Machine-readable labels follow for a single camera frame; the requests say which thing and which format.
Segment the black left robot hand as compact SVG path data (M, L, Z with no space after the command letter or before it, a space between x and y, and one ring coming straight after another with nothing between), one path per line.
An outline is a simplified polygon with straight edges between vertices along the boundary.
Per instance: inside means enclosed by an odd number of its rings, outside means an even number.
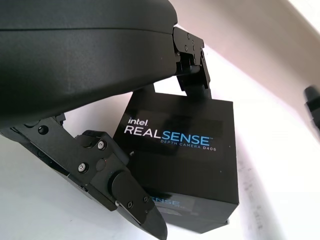
M204 41L177 27L168 0L3 0L0 133L159 240L167 225L106 133L73 137L65 113L176 76L210 99Z

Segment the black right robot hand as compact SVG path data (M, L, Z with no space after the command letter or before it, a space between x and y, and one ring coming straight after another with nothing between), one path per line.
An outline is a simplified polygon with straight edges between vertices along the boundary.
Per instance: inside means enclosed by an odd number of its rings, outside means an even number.
M320 143L320 91L314 85L310 85L303 93L311 125L315 131L317 142Z

